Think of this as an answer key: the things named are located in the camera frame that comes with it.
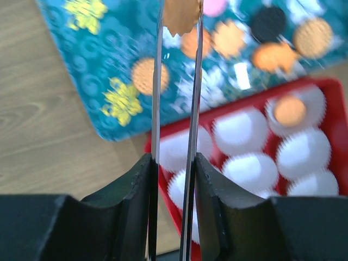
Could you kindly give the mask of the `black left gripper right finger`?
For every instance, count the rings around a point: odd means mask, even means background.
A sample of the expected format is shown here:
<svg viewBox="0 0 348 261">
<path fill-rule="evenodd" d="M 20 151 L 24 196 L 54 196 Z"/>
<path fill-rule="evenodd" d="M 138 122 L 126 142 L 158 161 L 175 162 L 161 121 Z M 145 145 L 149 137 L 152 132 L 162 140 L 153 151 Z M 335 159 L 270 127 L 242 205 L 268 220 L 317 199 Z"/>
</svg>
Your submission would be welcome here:
<svg viewBox="0 0 348 261">
<path fill-rule="evenodd" d="M 238 186 L 198 153 L 202 260 L 347 260 L 347 198 L 267 199 Z"/>
</svg>

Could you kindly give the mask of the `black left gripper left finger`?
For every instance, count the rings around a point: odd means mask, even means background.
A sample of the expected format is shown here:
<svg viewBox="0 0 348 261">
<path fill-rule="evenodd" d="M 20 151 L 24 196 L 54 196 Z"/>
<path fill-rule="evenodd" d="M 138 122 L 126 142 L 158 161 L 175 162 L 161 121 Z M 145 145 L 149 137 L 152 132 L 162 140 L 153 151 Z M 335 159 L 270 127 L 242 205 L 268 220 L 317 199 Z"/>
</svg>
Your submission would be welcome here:
<svg viewBox="0 0 348 261">
<path fill-rule="evenodd" d="M 152 157 L 77 200 L 68 194 L 1 196 L 1 260 L 143 260 Z"/>
</svg>

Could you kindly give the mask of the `orange plain oval cookie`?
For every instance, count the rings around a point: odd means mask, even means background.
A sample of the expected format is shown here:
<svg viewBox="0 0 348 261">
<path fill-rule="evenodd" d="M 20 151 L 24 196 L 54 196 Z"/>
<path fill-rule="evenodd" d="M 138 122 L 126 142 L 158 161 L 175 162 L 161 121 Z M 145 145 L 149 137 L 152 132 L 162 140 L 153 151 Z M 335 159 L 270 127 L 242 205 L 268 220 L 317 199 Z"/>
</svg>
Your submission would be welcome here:
<svg viewBox="0 0 348 261">
<path fill-rule="evenodd" d="M 275 120 L 285 127 L 299 125 L 305 118 L 306 113 L 306 105 L 300 98 L 294 95 L 286 95 L 279 98 L 273 110 Z"/>
</svg>

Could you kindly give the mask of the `metal tongs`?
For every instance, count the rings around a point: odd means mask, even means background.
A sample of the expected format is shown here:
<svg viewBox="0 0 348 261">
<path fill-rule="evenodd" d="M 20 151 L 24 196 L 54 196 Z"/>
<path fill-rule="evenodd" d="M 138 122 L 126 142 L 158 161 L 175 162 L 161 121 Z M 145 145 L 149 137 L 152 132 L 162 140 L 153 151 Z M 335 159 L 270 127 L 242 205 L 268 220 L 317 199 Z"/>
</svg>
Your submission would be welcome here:
<svg viewBox="0 0 348 261">
<path fill-rule="evenodd" d="M 181 244 L 179 260 L 191 259 L 192 217 L 194 207 L 195 187 L 195 157 L 197 153 L 198 122 L 200 113 L 202 51 L 203 51 L 203 1 L 198 4 L 197 21 L 197 51 L 195 58 L 195 74 L 192 88 L 192 106 L 190 115 L 189 142 L 187 166 L 185 174 L 183 218 L 181 229 Z M 152 130 L 151 130 L 151 155 L 152 155 L 152 185 L 150 191 L 150 205 L 148 218 L 148 260 L 156 260 L 157 249 L 157 218 L 158 218 L 158 179 L 160 159 L 160 94 L 161 94 L 161 59 L 163 42 L 163 12 L 164 1 L 159 2 L 157 19 L 156 54 L 154 56 L 153 95 L 152 95 Z"/>
</svg>

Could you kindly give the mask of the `pink sandwich cookie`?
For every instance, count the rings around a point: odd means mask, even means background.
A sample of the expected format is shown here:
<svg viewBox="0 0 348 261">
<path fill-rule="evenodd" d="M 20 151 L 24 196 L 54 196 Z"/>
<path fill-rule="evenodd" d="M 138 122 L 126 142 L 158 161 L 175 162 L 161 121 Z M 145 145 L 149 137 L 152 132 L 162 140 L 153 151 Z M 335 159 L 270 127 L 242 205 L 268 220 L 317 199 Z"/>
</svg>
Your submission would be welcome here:
<svg viewBox="0 0 348 261">
<path fill-rule="evenodd" d="M 225 10 L 228 0 L 204 0 L 203 13 L 208 17 L 218 17 Z"/>
</svg>

